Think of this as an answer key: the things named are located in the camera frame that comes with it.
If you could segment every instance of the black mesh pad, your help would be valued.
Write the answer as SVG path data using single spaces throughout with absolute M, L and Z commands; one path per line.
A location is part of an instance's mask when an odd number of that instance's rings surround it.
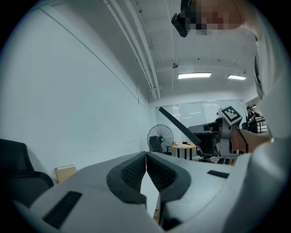
M 185 169 L 151 152 L 146 153 L 146 167 L 152 182 L 160 192 L 160 225 L 164 230 L 169 230 L 180 222 L 169 216 L 166 203 L 183 197 L 191 184 L 191 176 Z
M 142 156 L 121 171 L 121 179 L 129 187 L 140 192 L 141 181 L 146 172 L 146 157 Z
M 125 203 L 146 205 L 146 197 L 140 194 L 141 181 L 145 172 L 146 152 L 141 152 L 109 171 L 108 188 Z

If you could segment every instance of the pipe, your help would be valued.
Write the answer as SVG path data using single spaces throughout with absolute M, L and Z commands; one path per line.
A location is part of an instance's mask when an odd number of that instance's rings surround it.
M 174 43 L 174 34 L 173 34 L 173 29 L 172 29 L 172 24 L 171 24 L 171 16 L 170 16 L 170 9 L 169 9 L 169 5 L 168 5 L 168 1 L 165 0 L 165 4 L 167 7 L 167 13 L 168 13 L 168 19 L 169 19 L 169 26 L 170 26 L 170 30 L 171 30 L 171 37 L 172 37 L 172 45 L 173 45 L 173 62 L 176 63 L 178 59 L 176 59 L 176 46 Z M 172 93 L 174 90 L 174 76 L 175 76 L 175 69 L 172 69 Z
M 142 25 L 140 23 L 140 20 L 138 18 L 136 10 L 133 7 L 131 1 L 130 0 L 125 0 L 125 5 L 127 6 L 128 10 L 130 11 L 130 13 L 131 13 L 131 15 L 132 15 L 132 17 L 134 19 L 135 25 L 137 27 L 137 30 L 138 30 L 139 34 L 140 34 L 141 41 L 142 41 L 142 43 L 144 45 L 147 57 L 148 57 L 148 59 L 150 61 L 151 71 L 152 71 L 153 76 L 154 76 L 154 81 L 155 81 L 156 88 L 159 88 L 158 77 L 156 75 L 156 67 L 155 67 L 155 64 L 154 64 L 153 57 L 151 55 L 151 51 L 150 51 L 150 48 L 149 48 L 149 45 L 148 45 L 148 42 L 147 42 L 147 38 L 146 38 L 145 32 L 143 30 L 143 27 L 142 27 Z M 160 90 L 157 89 L 157 92 L 158 92 L 158 99 L 160 99 L 161 98 Z
M 137 61 L 139 62 L 144 74 L 145 74 L 145 77 L 149 83 L 149 86 L 150 86 L 150 89 L 151 89 L 151 92 L 154 96 L 154 100 L 157 100 L 157 97 L 156 97 L 156 93 L 155 93 L 155 90 L 153 89 L 154 88 L 154 84 L 153 84 L 153 81 L 152 81 L 152 78 L 151 78 L 151 73 L 150 73 L 150 70 L 149 70 L 149 67 L 146 63 L 146 59 L 145 59 L 145 56 L 143 55 L 143 52 L 142 52 L 142 49 L 141 49 L 141 46 L 137 40 L 137 37 L 131 27 L 131 25 L 129 24 L 124 12 L 122 11 L 121 7 L 119 6 L 119 4 L 116 2 L 116 0 L 111 0 L 111 3 L 113 4 L 114 8 L 116 9 L 117 13 L 119 14 L 119 17 L 121 18 L 121 20 L 123 21 L 127 31 L 129 32 L 129 35 L 131 36 L 132 40 L 133 40 L 133 43 L 137 49 L 137 52 L 125 30 L 125 28 L 123 27 L 121 21 L 119 20 L 118 16 L 116 15 L 116 13 L 113 11 L 111 5 L 108 3 L 108 0 L 103 0 L 104 3 L 107 5 L 109 11 L 112 13 L 113 17 L 115 18 L 116 22 L 118 23 L 119 27 L 121 28 L 122 32 L 124 33 L 126 39 L 128 40 L 136 58 L 137 58 Z

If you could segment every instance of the white wall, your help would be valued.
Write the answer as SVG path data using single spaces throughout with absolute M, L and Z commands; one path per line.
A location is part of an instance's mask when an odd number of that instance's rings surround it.
M 66 29 L 35 10 L 1 54 L 0 138 L 24 142 L 35 170 L 54 180 L 55 167 L 148 150 L 149 106 L 134 79 L 101 39 L 90 43 L 49 10 Z M 158 191 L 147 174 L 142 193 L 153 216 Z
M 255 98 L 258 97 L 258 94 L 256 92 L 256 86 L 255 84 L 250 86 L 249 88 L 247 88 L 246 90 L 243 91 L 242 93 L 242 96 L 243 96 L 243 102 L 244 103 L 247 103 Z

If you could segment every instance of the ceiling light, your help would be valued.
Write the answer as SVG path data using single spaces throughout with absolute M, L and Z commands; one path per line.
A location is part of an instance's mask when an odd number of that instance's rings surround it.
M 236 76 L 236 75 L 229 75 L 227 78 L 229 79 L 238 79 L 238 80 L 245 80 L 246 77 Z
M 179 74 L 178 79 L 183 78 L 209 78 L 211 73 L 191 73 L 191 74 Z

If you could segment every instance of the black rectangular panel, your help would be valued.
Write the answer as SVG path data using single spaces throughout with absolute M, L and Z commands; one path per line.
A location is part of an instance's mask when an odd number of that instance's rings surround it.
M 213 175 L 213 176 L 216 176 L 216 177 L 221 177 L 221 178 L 224 178 L 224 179 L 227 179 L 228 176 L 229 176 L 228 173 L 218 172 L 218 171 L 213 171 L 213 170 L 210 170 L 207 174 L 210 174 L 210 175 Z
M 52 227 L 59 229 L 69 216 L 74 206 L 82 196 L 79 192 L 69 191 L 56 205 L 53 207 L 43 220 Z

